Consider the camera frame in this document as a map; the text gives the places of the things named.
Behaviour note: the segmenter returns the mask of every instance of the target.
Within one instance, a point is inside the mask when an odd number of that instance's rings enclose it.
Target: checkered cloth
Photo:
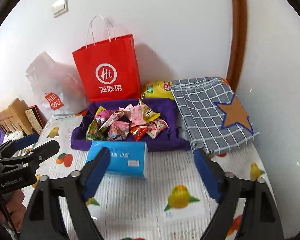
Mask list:
[[[230,103],[231,88],[220,78],[193,78],[175,80],[171,92],[191,137],[193,150],[203,148],[208,155],[240,149],[254,141],[253,135],[240,125],[221,129],[224,113],[213,103]]]

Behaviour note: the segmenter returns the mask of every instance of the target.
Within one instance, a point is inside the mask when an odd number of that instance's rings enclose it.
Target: white wall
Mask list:
[[[116,34],[133,33],[141,81],[226,76],[232,36],[231,0],[68,0],[69,12],[54,19],[57,0],[21,0],[0,27],[0,110],[15,98],[36,104],[25,70],[46,51],[74,65],[88,24],[102,14]],[[106,39],[101,20],[98,40]]]
[[[237,95],[261,133],[287,238],[300,230],[300,17],[286,0],[248,0],[248,15]]]

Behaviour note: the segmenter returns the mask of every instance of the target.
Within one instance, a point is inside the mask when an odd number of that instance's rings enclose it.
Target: silver bolt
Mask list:
[[[234,174],[231,172],[231,171],[226,171],[225,172],[225,176],[227,177],[227,178],[234,178]]]
[[[39,179],[39,181],[45,181],[47,180],[49,177],[47,175],[42,175]]]
[[[259,182],[259,183],[266,183],[266,180],[264,179],[264,178],[262,178],[262,177],[259,177],[259,178],[257,178],[257,181]]]
[[[71,177],[79,177],[80,176],[80,171],[72,171],[71,173],[70,173],[70,176]]]

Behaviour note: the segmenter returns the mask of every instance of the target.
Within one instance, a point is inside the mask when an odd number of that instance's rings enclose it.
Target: white plastic bag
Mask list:
[[[41,53],[26,70],[34,96],[51,115],[77,114],[89,101],[76,68]]]

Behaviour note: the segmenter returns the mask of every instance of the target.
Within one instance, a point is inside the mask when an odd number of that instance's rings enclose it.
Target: star with blue outline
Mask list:
[[[226,129],[230,126],[238,124],[253,135],[253,129],[249,121],[249,116],[236,95],[233,95],[230,103],[213,103],[225,114],[221,129]]]

